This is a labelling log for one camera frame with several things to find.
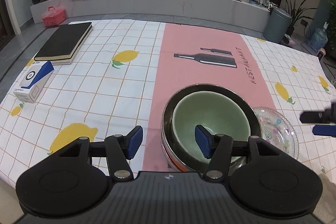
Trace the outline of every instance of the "pink box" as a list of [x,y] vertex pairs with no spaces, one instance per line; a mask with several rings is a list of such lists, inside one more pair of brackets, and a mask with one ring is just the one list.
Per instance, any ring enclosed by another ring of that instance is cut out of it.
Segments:
[[65,9],[64,8],[54,8],[52,6],[48,7],[48,11],[42,14],[42,20],[44,26],[54,26],[60,25],[65,20]]

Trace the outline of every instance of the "gray trash bin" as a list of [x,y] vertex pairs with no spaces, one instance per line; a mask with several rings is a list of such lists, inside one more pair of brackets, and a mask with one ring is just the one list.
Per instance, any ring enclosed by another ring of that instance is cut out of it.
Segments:
[[291,20],[292,17],[286,11],[274,7],[264,30],[265,39],[279,44]]

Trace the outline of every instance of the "bowl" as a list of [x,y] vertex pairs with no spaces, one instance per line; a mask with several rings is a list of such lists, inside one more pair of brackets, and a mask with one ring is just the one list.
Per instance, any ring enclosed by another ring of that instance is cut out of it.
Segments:
[[[212,135],[225,134],[236,141],[248,141],[250,126],[242,109],[230,98],[213,91],[197,91],[185,96],[173,111],[173,138],[186,153],[204,158],[195,140],[195,127],[201,124]],[[239,159],[232,157],[231,162]]]
[[279,112],[268,107],[256,107],[263,139],[294,159],[299,158],[299,141],[290,122]]
[[[253,136],[262,137],[261,128],[258,121],[257,116],[255,115],[253,109],[246,103],[239,95],[234,93],[233,91],[223,88],[218,85],[211,84],[196,84],[190,85],[181,90],[177,91],[167,102],[161,121],[161,145],[163,152],[171,165],[176,170],[188,172],[188,171],[197,171],[203,173],[208,163],[203,160],[199,160],[192,155],[190,155],[179,142],[176,141],[173,134],[173,113],[177,104],[189,94],[199,92],[199,91],[211,91],[218,93],[220,95],[224,95],[225,97],[234,101],[245,114],[249,127],[250,134]],[[245,164],[246,158],[240,157],[235,160],[230,165],[229,174],[233,173],[234,170],[241,167]]]

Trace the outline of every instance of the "glass plate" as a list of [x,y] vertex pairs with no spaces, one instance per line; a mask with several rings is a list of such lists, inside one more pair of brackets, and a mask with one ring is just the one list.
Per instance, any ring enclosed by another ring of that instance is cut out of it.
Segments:
[[294,159],[299,157],[299,141],[290,122],[279,112],[268,107],[255,107],[262,137]]

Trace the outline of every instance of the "metal bowl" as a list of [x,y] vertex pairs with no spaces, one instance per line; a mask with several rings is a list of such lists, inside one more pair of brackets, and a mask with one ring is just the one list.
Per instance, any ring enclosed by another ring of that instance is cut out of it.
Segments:
[[[262,137],[260,123],[256,114],[249,104],[246,103],[239,95],[218,85],[197,84],[187,86],[176,92],[169,99],[163,111],[161,123],[162,149],[170,165],[178,171],[197,171],[203,173],[208,165],[207,163],[200,162],[186,153],[178,143],[174,142],[172,133],[172,117],[177,103],[186,95],[202,90],[217,92],[233,100],[245,113],[250,125],[251,135]],[[232,162],[230,165],[229,174],[232,174],[236,169],[244,165],[245,162],[246,157],[240,157],[238,160]]]

